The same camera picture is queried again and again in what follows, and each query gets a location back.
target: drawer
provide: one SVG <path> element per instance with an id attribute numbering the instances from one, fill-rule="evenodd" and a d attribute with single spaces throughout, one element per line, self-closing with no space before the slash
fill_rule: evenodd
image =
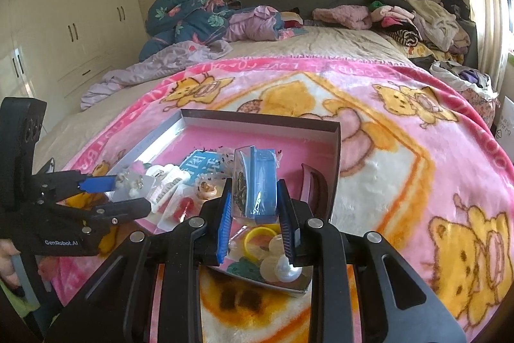
<path id="1" fill-rule="evenodd" d="M 106 69 L 109 67 L 109 55 L 95 57 L 93 60 L 90 60 L 87 63 L 81 65 L 63 78 L 59 79 L 58 84 L 62 95 L 69 95 L 83 83 L 99 73 L 101 73 L 103 76 L 105 73 L 107 73 Z"/>
<path id="2" fill-rule="evenodd" d="M 66 101 L 66 105 L 68 105 L 72 113 L 79 113 L 81 111 L 80 101 L 82 99 L 82 96 L 88 91 L 88 89 L 91 86 L 93 86 L 95 83 L 99 83 L 102 80 L 104 74 L 110 72 L 111 70 L 114 69 L 112 67 L 104 69 L 102 72 L 98 73 L 97 75 L 93 76 L 92 78 L 88 79 L 86 82 L 81 84 L 77 89 L 75 89 L 73 92 L 70 92 L 70 94 L 68 94 L 64 98 L 64 100 Z"/>

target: beige bedsheet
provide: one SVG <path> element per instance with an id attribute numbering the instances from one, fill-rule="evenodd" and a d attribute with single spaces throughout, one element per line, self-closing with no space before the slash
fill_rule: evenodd
<path id="1" fill-rule="evenodd" d="M 237 41 L 223 59 L 236 57 L 304 56 L 349 57 L 407 62 L 386 40 L 372 31 L 335 28 L 309 28 L 309 33 L 283 41 Z M 88 110 L 69 115 L 36 145 L 34 171 L 51 157 L 56 159 L 56 170 L 61 170 L 73 156 L 114 120 L 125 108 L 162 79 L 123 89 Z"/>

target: screw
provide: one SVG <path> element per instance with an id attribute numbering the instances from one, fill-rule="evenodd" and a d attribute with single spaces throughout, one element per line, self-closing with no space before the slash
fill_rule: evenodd
<path id="1" fill-rule="evenodd" d="M 205 224 L 205 220 L 200 217 L 194 217 L 189 220 L 189 225 L 193 228 L 200 228 L 204 224 Z"/>
<path id="2" fill-rule="evenodd" d="M 132 243 L 141 243 L 145 239 L 145 233 L 142 231 L 135 231 L 130 235 L 130 241 Z"/>
<path id="3" fill-rule="evenodd" d="M 372 243 L 380 243 L 382 241 L 382 236 L 375 231 L 368 233 L 366 238 Z"/>
<path id="4" fill-rule="evenodd" d="M 323 221 L 320 220 L 320 219 L 310 219 L 309 221 L 307 221 L 307 224 L 311 228 L 321 228 L 321 227 L 323 227 Z"/>

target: cardboard box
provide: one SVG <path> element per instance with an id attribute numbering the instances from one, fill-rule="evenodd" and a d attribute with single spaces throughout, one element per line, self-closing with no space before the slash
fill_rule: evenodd
<path id="1" fill-rule="evenodd" d="M 332 213 L 341 153 L 340 124 L 332 121 L 182 109 L 140 141 L 109 174 L 124 172 L 136 161 L 152 165 L 179 165 L 197 149 L 216 150 L 222 146 L 237 149 L 248 145 L 282 151 L 278 178 L 286 180 L 292 198 L 300 198 L 305 181 L 302 163 L 319 171 L 326 179 L 328 214 Z M 156 225 L 163 212 L 164 208 L 161 208 L 160 214 L 150 214 L 138 223 L 150 233 L 160 233 L 162 230 L 157 229 Z M 232 233 L 237 229 L 238 226 L 234 226 Z M 219 270 L 226 271 L 226 268 L 227 264 L 224 263 Z M 302 276 L 290 284 L 279 286 L 237 277 L 261 286 L 302 294 L 307 291 L 312 279 L 312 268 L 305 268 Z"/>

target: plastic packaging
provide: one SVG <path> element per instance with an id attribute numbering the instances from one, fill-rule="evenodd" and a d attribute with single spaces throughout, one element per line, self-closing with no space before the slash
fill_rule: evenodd
<path id="1" fill-rule="evenodd" d="M 220 147 L 219 154 L 219 170 L 224 173 L 232 173 L 234 171 L 234 149 L 230 147 Z"/>
<path id="2" fill-rule="evenodd" d="M 179 184 L 157 227 L 164 231 L 171 231 L 182 221 L 198 215 L 200 209 L 201 205 L 197 201 L 195 187 Z"/>
<path id="3" fill-rule="evenodd" d="M 199 204 L 222 196 L 227 174 L 210 173 L 199 175 L 195 181 L 196 198 Z"/>
<path id="4" fill-rule="evenodd" d="M 274 150 L 248 146 L 235 151 L 232 216 L 245 225 L 277 221 L 277 158 Z"/>
<path id="5" fill-rule="evenodd" d="M 146 198 L 159 186 L 159 181 L 153 176 L 140 175 L 133 171 L 125 171 L 116 178 L 116 189 L 112 194 L 112 202 L 128 199 Z"/>
<path id="6" fill-rule="evenodd" d="M 148 197 L 153 213 L 157 213 L 163 204 L 170 199 L 177 187 L 187 182 L 191 176 L 188 172 L 181 170 L 173 164 L 167 164 L 164 167 L 152 166 L 146 171 L 146 175 L 160 179 L 159 185 Z"/>

